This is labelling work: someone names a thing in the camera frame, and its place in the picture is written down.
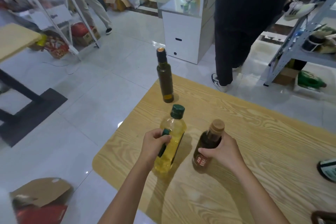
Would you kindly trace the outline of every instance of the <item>yellow oil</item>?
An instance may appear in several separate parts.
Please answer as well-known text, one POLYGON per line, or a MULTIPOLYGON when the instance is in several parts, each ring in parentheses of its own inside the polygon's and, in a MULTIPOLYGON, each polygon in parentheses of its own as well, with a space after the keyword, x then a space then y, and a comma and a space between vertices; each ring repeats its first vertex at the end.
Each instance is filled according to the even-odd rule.
POLYGON ((169 129, 172 138, 163 155, 161 157, 156 157, 154 170, 158 173, 167 173, 172 167, 172 161, 178 150, 182 136, 187 129, 187 125, 183 119, 178 120, 168 116, 161 122, 160 128, 169 129))

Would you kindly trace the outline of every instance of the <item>dark green glass bottle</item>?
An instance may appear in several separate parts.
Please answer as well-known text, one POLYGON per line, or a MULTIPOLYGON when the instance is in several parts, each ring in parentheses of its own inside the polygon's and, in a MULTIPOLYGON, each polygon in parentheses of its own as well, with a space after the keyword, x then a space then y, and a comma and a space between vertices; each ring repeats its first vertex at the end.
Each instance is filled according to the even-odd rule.
POLYGON ((171 103, 174 101, 173 78, 171 75, 170 65, 167 62, 167 54, 165 48, 157 48, 156 56, 159 63, 156 70, 157 75, 159 76, 163 101, 166 103, 171 103))

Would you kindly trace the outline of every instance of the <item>wood grain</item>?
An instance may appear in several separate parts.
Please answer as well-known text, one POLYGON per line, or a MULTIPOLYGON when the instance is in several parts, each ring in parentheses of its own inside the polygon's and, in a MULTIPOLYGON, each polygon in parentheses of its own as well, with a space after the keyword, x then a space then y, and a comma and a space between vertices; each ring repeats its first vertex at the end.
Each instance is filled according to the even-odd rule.
POLYGON ((22 51, 41 39, 35 31, 14 23, 0 28, 0 62, 22 51))
MULTIPOLYGON (((241 153, 291 223, 311 223, 315 210, 335 212, 336 184, 316 170, 336 157, 336 136, 280 113, 173 75, 175 103, 185 107, 187 131, 169 177, 149 174, 139 209, 156 223, 253 223, 241 185, 231 172, 211 162, 197 173, 191 158, 214 119, 237 139, 241 153)), ((173 103, 166 104, 158 82, 94 157, 93 169, 119 189, 136 162, 144 133, 158 128, 173 103)))

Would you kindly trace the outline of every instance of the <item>plastic bottle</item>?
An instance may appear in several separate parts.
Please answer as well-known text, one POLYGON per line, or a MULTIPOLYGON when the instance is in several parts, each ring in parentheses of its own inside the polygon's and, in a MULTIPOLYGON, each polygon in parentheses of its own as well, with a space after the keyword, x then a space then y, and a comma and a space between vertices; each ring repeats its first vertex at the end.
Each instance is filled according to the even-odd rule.
POLYGON ((216 119, 210 124, 209 130, 202 133, 192 158, 192 164, 196 170, 205 170, 211 161, 210 158, 204 157, 202 154, 200 154, 198 152, 198 148, 216 148, 221 142, 221 135, 224 131, 224 128, 224 122, 222 120, 216 119))
POLYGON ((173 162, 182 140, 183 134, 187 129, 183 118, 184 107, 182 105, 173 105, 170 116, 167 116, 161 122, 160 128, 163 129, 162 135, 170 134, 172 136, 168 145, 163 145, 154 162, 154 170, 158 173, 167 173, 173 162))
POLYGON ((316 167, 323 178, 330 182, 336 182, 336 158, 320 161, 316 167))
POLYGON ((171 75, 170 65, 167 62, 165 48, 157 48, 156 56, 159 63, 156 70, 157 75, 159 76, 163 101, 166 103, 171 103, 174 101, 173 78, 171 75))

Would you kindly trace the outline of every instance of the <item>red label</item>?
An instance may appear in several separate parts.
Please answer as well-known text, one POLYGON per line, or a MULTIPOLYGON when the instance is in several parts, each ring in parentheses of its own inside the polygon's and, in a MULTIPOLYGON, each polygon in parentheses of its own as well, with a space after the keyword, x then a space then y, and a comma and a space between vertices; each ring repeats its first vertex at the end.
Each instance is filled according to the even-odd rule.
POLYGON ((208 158, 204 157, 202 154, 198 154, 195 158, 195 162, 200 165, 201 167, 204 167, 208 161, 208 158))

